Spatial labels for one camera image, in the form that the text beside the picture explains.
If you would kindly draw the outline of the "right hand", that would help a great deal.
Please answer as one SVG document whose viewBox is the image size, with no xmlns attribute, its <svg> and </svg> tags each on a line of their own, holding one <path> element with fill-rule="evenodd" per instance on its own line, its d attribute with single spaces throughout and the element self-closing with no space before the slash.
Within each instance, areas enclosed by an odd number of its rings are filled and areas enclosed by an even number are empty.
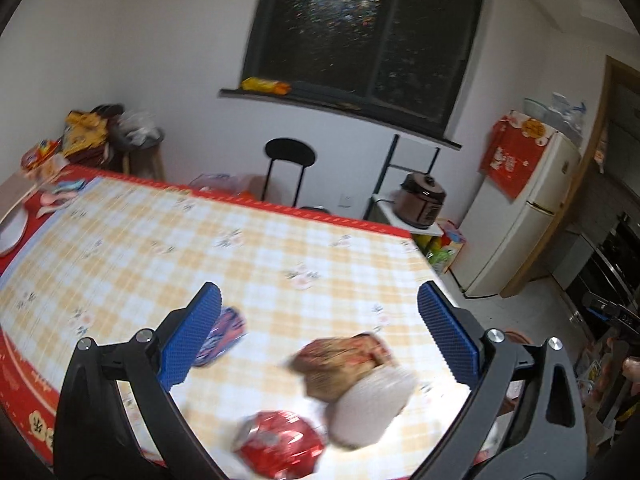
<svg viewBox="0 0 640 480">
<path fill-rule="evenodd" d="M 623 362 L 623 375 L 632 382 L 631 395 L 640 393 L 640 360 L 630 356 Z"/>
</svg>

